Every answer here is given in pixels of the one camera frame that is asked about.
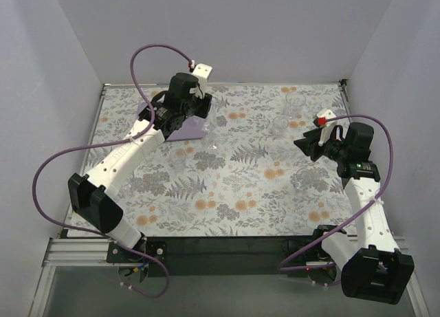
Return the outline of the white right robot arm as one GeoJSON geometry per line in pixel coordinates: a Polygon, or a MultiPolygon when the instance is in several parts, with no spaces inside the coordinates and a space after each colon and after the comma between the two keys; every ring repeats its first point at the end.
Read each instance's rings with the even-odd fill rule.
{"type": "Polygon", "coordinates": [[[352,122],[343,138],[338,125],[325,124],[304,133],[294,144],[312,161],[322,156],[336,162],[343,191],[355,215],[357,242],[343,230],[316,231],[324,236],[320,247],[340,269],[345,296],[396,305],[409,282],[414,262],[400,251],[386,220],[380,191],[380,173],[370,161],[373,127],[352,122]]]}

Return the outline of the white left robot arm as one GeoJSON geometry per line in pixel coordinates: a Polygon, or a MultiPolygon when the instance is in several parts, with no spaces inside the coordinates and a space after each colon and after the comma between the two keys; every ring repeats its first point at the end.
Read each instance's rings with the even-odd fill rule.
{"type": "Polygon", "coordinates": [[[141,161],[192,116],[206,118],[212,96],[206,85],[212,67],[198,64],[191,73],[175,74],[166,91],[156,95],[152,109],[143,109],[125,137],[127,142],[115,148],[85,175],[69,178],[68,189],[73,211],[101,233],[133,249],[142,233],[130,224],[115,203],[122,185],[141,161]]]}

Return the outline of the clear plain drinking glass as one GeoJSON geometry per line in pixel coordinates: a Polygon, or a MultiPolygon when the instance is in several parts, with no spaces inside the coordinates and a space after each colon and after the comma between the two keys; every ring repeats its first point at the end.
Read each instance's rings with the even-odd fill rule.
{"type": "Polygon", "coordinates": [[[202,126],[202,129],[206,133],[213,133],[217,128],[217,108],[215,103],[211,104],[208,115],[205,119],[205,122],[202,126]]]}

